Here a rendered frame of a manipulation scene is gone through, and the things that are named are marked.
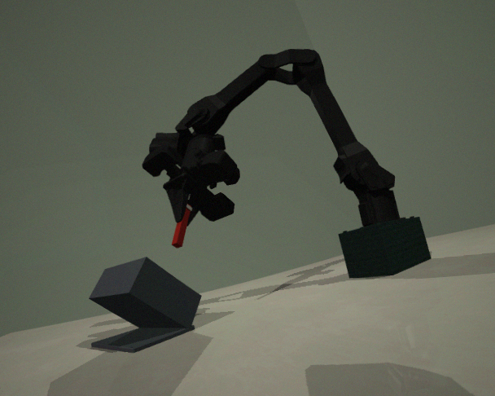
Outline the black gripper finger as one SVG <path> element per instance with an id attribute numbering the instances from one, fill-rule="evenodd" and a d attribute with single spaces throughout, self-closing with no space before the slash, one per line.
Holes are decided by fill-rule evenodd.
<path id="1" fill-rule="evenodd" d="M 213 195 L 211 195 L 208 191 L 202 192 L 197 196 L 189 199 L 187 204 L 192 206 L 193 209 L 190 213 L 187 226 L 190 225 L 190 223 L 195 218 L 196 214 L 199 212 L 200 209 L 213 204 L 215 200 L 216 198 Z"/>
<path id="2" fill-rule="evenodd" d="M 169 196 L 176 223 L 180 223 L 184 217 L 189 195 L 195 184 L 196 181 L 189 174 L 182 173 L 163 185 Z"/>

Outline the dark grey panel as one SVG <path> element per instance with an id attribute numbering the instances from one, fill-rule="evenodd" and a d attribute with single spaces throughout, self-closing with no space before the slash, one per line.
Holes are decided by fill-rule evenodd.
<path id="1" fill-rule="evenodd" d="M 136 353 L 192 331 L 201 297 L 148 257 L 104 269 L 89 299 L 138 328 L 91 347 Z"/>

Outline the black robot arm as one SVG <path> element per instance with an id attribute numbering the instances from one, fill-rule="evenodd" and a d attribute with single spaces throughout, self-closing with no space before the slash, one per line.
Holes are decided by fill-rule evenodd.
<path id="1" fill-rule="evenodd" d="M 288 64 L 293 64 L 292 71 L 280 68 Z M 400 218 L 393 191 L 389 191 L 394 187 L 395 176 L 382 168 L 370 151 L 356 140 L 326 83 L 322 60 L 315 50 L 289 49 L 262 55 L 223 90 L 191 105 L 175 127 L 177 133 L 157 133 L 150 143 L 149 153 L 168 144 L 183 159 L 187 151 L 202 149 L 208 154 L 202 153 L 191 169 L 201 169 L 212 180 L 209 188 L 217 187 L 219 182 L 236 184 L 240 171 L 224 151 L 224 137 L 215 133 L 232 109 L 267 81 L 297 85 L 312 100 L 338 153 L 334 168 L 339 182 L 344 182 L 357 196 L 363 227 L 405 219 Z M 189 130 L 191 127 L 193 133 Z"/>

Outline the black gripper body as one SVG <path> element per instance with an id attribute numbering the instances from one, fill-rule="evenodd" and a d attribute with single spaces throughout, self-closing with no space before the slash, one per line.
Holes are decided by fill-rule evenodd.
<path id="1" fill-rule="evenodd" d="M 212 184 L 212 180 L 201 169 L 191 169 L 193 162 L 201 156 L 202 153 L 205 156 L 208 154 L 202 149 L 191 149 L 186 152 L 182 159 L 173 148 L 168 144 L 165 144 L 150 153 L 142 163 L 142 167 L 153 177 L 159 177 L 163 170 L 167 171 L 167 175 L 171 179 L 182 173 L 189 174 L 196 181 L 196 184 L 190 193 L 190 199 L 205 191 L 208 191 L 216 198 L 213 204 L 199 210 L 201 215 L 207 220 L 214 222 L 233 214 L 234 202 L 221 192 L 216 195 L 212 194 L 207 189 L 207 186 Z M 177 164 L 180 169 L 175 164 Z"/>

